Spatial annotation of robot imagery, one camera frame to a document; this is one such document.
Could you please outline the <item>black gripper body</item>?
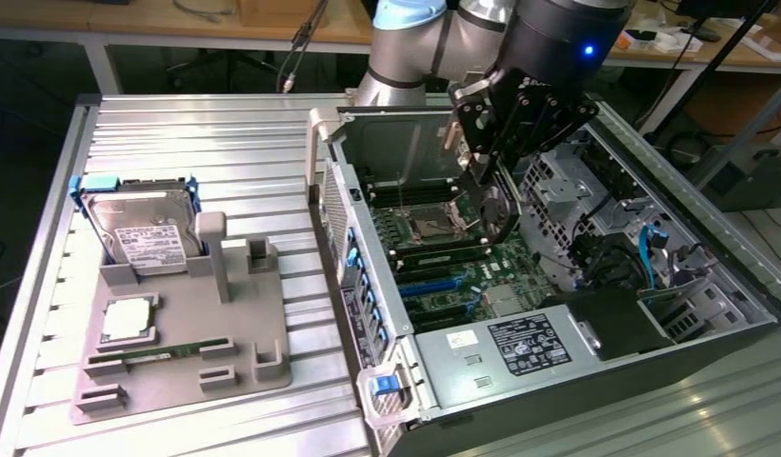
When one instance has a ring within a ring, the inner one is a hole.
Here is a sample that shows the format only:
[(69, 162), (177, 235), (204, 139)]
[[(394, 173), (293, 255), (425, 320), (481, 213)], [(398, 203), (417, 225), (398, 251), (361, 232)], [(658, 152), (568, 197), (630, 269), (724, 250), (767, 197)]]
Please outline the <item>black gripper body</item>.
[(561, 91), (582, 90), (632, 11), (632, 1), (518, 1), (490, 68), (492, 93), (510, 95), (526, 81)]

